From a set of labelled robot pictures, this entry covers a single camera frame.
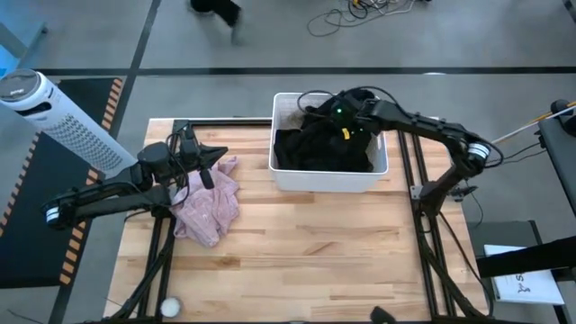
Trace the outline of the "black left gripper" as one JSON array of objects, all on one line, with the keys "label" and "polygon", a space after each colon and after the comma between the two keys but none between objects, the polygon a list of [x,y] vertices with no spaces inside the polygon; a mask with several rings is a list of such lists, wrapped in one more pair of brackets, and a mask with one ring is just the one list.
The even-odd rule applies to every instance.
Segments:
[{"label": "black left gripper", "polygon": [[205,189],[213,189],[211,168],[228,152],[227,147],[203,145],[192,127],[183,127],[176,133],[179,137],[179,161],[187,172],[196,170]]}]

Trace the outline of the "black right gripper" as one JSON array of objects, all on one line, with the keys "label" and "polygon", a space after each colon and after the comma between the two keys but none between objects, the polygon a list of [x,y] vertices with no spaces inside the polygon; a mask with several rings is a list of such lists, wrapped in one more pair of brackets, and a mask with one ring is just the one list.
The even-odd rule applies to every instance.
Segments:
[{"label": "black right gripper", "polygon": [[372,137],[360,124],[357,115],[366,100],[375,98],[368,90],[352,89],[341,91],[325,102],[325,114],[343,140],[369,140]]}]

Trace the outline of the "black clothes pile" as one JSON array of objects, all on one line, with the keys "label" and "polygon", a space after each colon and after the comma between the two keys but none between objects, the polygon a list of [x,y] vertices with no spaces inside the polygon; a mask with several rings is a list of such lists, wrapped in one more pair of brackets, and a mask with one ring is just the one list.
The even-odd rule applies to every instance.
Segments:
[{"label": "black clothes pile", "polygon": [[307,115],[301,126],[274,133],[273,150],[284,170],[370,173],[366,151],[373,135],[355,121]]}]

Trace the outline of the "pink striped garment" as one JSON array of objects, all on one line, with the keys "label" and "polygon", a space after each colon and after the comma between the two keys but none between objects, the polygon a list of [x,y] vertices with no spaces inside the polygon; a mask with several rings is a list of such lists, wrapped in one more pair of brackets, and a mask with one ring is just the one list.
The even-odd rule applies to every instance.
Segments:
[{"label": "pink striped garment", "polygon": [[192,239],[203,247],[213,248],[227,235],[231,223],[239,216],[239,184],[230,176],[238,162],[237,157],[231,157],[209,170],[212,189],[204,187],[198,172],[189,174],[188,188],[179,190],[173,198],[174,203],[183,201],[171,209],[177,239]]}]

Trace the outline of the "white mesh plastic basket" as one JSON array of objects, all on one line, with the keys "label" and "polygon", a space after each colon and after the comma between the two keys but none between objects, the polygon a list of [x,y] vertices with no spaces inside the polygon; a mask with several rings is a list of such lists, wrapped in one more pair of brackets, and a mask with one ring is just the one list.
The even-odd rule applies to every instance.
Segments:
[{"label": "white mesh plastic basket", "polygon": [[318,193],[364,193],[375,188],[389,170],[388,144],[386,134],[372,135],[365,151],[372,172],[307,171],[281,169],[274,153],[276,132],[290,130],[303,122],[303,112],[298,108],[298,98],[302,93],[277,93],[272,105],[271,132],[268,169],[275,184],[282,191]]}]

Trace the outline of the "white tower fan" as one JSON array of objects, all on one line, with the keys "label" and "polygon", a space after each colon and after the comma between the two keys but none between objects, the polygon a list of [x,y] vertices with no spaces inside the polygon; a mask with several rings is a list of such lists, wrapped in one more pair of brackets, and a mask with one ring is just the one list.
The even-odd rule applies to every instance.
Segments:
[{"label": "white tower fan", "polygon": [[17,69],[1,77],[0,104],[107,176],[117,176],[137,163],[100,124],[40,72]]}]

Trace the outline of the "walking person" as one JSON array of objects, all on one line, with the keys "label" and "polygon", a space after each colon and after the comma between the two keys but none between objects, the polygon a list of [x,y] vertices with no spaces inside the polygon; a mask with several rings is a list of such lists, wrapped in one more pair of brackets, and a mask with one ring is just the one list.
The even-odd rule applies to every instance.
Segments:
[{"label": "walking person", "polygon": [[230,28],[230,41],[241,43],[244,12],[233,0],[186,0],[189,8],[196,14],[218,15]]}]

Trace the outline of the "white ball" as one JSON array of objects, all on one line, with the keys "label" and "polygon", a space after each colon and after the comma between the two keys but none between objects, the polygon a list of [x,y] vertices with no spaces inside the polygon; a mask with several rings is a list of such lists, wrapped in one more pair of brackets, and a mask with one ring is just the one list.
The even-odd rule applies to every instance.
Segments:
[{"label": "white ball", "polygon": [[163,317],[173,319],[177,317],[182,309],[181,302],[176,297],[169,297],[162,301],[160,313]]}]

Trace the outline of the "yellow and white rod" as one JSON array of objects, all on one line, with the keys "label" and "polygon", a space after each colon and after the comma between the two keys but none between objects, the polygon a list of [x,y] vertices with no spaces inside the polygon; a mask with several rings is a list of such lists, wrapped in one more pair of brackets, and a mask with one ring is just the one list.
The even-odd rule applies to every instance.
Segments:
[{"label": "yellow and white rod", "polygon": [[551,112],[549,112],[549,113],[547,113],[547,114],[545,114],[545,115],[542,115],[542,116],[540,116],[540,117],[532,120],[530,123],[528,123],[528,124],[526,124],[526,125],[518,128],[518,129],[516,129],[516,130],[513,130],[512,132],[510,132],[510,133],[508,133],[508,134],[506,134],[506,135],[503,135],[503,136],[501,136],[501,137],[493,140],[491,143],[494,144],[494,145],[500,144],[501,142],[503,142],[503,141],[505,141],[505,140],[509,140],[509,139],[515,137],[516,135],[518,135],[519,133],[521,133],[521,132],[523,132],[523,131],[526,131],[527,129],[529,129],[529,128],[533,127],[533,126],[536,126],[539,122],[541,122],[541,121],[543,121],[543,120],[552,119],[552,118],[561,116],[561,115],[563,115],[563,114],[565,114],[565,113],[568,113],[568,112],[573,111],[575,108],[576,108],[576,102],[570,102],[570,103],[567,104],[567,107],[566,107],[566,108],[560,110],[559,112],[556,112],[556,113],[551,113]]}]

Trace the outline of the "black mat with orange stripes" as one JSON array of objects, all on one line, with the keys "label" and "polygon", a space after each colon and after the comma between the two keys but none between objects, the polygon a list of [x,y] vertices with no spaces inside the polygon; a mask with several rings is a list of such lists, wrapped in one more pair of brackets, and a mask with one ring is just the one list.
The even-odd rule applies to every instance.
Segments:
[{"label": "black mat with orange stripes", "polygon": [[52,229],[41,206],[100,177],[54,139],[35,132],[7,205],[0,208],[0,289],[69,284],[86,225]]}]

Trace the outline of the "dark grey floor plate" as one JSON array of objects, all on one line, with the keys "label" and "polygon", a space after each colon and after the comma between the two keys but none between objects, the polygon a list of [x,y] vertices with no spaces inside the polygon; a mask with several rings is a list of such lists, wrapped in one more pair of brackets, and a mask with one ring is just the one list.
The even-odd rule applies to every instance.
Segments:
[{"label": "dark grey floor plate", "polygon": [[[484,222],[478,227],[470,223],[469,233],[474,257],[485,256],[485,245],[532,247],[541,244],[539,233],[533,229],[533,225],[531,220]],[[493,295],[492,310],[497,320],[541,323],[537,305],[496,301],[491,279],[483,279],[482,282]]]}]

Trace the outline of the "black padded bench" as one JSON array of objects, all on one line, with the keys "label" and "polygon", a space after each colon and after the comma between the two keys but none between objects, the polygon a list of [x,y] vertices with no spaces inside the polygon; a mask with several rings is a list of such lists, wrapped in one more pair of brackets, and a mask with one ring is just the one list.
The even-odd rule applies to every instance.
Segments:
[{"label": "black padded bench", "polygon": [[576,217],[576,108],[566,100],[551,103],[552,114],[569,109],[560,115],[537,124],[541,147],[546,149],[562,189]]}]

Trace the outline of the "black flat bar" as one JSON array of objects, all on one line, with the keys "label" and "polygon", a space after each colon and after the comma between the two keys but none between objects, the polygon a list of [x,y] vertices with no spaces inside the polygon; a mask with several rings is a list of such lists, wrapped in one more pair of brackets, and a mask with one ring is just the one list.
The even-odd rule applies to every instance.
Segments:
[{"label": "black flat bar", "polygon": [[576,267],[576,236],[476,260],[481,277]]}]

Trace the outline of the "white printed paper sheet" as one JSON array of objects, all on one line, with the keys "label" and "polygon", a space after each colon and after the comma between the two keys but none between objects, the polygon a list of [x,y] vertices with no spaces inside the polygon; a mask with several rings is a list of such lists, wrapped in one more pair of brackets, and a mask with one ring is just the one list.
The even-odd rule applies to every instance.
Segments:
[{"label": "white printed paper sheet", "polygon": [[498,302],[564,305],[551,270],[495,276],[490,283]]}]

